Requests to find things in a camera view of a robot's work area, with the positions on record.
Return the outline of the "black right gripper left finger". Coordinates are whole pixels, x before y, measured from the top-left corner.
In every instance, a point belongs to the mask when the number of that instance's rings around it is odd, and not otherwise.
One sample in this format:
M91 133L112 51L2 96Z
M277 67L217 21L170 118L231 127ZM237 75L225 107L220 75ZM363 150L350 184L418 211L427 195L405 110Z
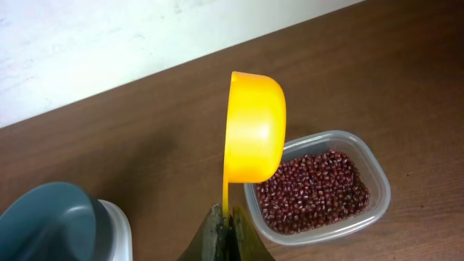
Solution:
M212 205L178 261L225 260L227 228L224 222L222 207L219 204Z

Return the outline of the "yellow plastic measuring scoop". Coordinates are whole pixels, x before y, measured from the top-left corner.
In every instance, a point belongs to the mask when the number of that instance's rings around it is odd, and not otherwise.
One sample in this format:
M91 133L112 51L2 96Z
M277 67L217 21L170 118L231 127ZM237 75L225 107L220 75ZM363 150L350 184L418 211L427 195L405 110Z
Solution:
M223 217L229 216L228 185L261 183L277 170L286 136L286 100L272 78L232 72L223 162Z

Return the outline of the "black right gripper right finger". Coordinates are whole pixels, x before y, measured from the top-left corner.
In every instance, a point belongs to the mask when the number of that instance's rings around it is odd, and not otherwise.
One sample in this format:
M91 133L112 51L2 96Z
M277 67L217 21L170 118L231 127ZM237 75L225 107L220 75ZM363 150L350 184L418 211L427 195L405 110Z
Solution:
M246 211L234 207L230 218L229 260L275 261L256 232Z

